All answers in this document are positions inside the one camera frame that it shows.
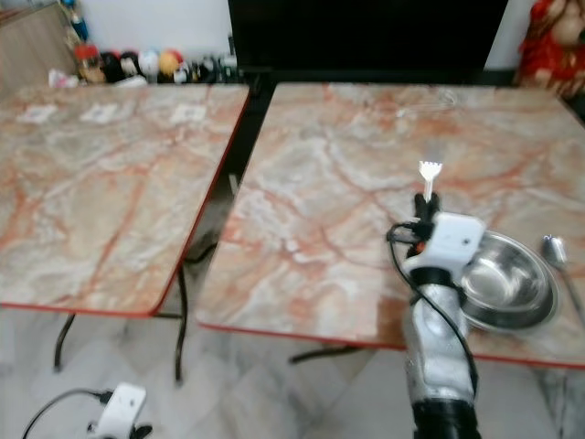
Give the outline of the red capped figurine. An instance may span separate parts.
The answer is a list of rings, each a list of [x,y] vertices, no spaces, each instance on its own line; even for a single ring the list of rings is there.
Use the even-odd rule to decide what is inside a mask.
[[[91,43],[80,43],[74,48],[74,58],[77,62],[77,74],[81,80],[90,84],[105,82],[104,72],[101,71],[101,52]]]

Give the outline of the blue figurine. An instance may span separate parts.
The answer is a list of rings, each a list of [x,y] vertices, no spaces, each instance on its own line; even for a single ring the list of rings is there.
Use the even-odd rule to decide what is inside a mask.
[[[80,12],[80,0],[58,0],[64,16],[69,21],[72,33],[79,42],[88,42],[90,38],[87,22]]]

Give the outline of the white round figurine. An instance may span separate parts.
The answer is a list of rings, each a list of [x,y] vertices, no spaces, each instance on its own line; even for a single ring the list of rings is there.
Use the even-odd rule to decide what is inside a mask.
[[[160,53],[158,50],[147,49],[138,54],[139,68],[147,82],[157,83],[160,72]]]

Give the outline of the red dressed doll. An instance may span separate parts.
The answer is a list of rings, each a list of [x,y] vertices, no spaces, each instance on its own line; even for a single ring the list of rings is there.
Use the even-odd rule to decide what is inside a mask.
[[[535,0],[519,55],[518,87],[565,100],[585,92],[585,0]]]

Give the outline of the dark small figurine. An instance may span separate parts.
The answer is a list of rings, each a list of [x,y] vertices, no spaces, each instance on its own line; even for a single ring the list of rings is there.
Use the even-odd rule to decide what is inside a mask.
[[[231,55],[206,55],[187,63],[188,83],[237,84],[242,83],[238,60]]]

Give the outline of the stainless steel bowl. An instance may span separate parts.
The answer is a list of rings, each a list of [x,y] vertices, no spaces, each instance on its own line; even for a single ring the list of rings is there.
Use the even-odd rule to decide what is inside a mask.
[[[489,230],[463,269],[464,317],[494,333],[523,333],[551,321],[559,309],[558,285],[537,252]]]

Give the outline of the black and white figurine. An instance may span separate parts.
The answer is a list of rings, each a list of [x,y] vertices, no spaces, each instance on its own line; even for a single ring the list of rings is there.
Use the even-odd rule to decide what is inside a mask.
[[[142,76],[141,66],[139,66],[138,51],[126,50],[120,54],[120,66],[122,75],[125,80],[131,77]]]

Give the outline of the black metal table foot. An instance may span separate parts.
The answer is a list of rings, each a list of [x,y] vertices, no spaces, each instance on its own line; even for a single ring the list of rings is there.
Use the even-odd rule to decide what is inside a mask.
[[[326,359],[326,357],[339,357],[345,355],[358,354],[358,352],[369,351],[372,348],[364,346],[351,346],[351,344],[337,344],[337,346],[322,346],[321,348],[311,348],[288,357],[287,362],[290,365],[297,365],[304,362],[310,362],[315,359]]]

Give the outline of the light wooden cabinet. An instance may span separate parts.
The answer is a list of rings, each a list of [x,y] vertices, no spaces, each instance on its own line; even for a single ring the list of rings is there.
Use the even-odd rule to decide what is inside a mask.
[[[74,29],[61,0],[3,0],[0,96],[50,84],[50,72],[75,76]]]

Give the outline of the white table sticker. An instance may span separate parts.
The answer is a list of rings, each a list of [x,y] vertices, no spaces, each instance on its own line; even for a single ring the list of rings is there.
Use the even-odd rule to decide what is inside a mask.
[[[53,121],[59,111],[56,104],[30,104],[16,117],[18,123],[45,124]]]
[[[120,120],[126,114],[125,106],[116,103],[95,103],[80,115],[85,123],[105,124]]]
[[[178,104],[173,109],[170,120],[171,124],[197,123],[204,121],[207,117],[208,108],[201,104]]]

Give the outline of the silver metal spoon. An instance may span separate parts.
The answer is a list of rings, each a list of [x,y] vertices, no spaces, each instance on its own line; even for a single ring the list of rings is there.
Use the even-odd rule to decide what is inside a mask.
[[[581,304],[580,296],[574,288],[573,280],[569,276],[567,268],[567,250],[565,250],[563,239],[555,235],[544,235],[542,245],[540,245],[540,254],[545,261],[558,273],[561,283],[567,288],[569,300],[574,309],[574,315],[580,324],[585,327],[585,305]]]

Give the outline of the orange round figurine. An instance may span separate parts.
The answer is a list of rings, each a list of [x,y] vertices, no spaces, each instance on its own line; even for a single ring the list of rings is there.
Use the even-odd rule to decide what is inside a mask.
[[[175,74],[183,67],[183,55],[179,50],[167,48],[159,51],[158,56],[158,82],[167,84],[175,83]]]

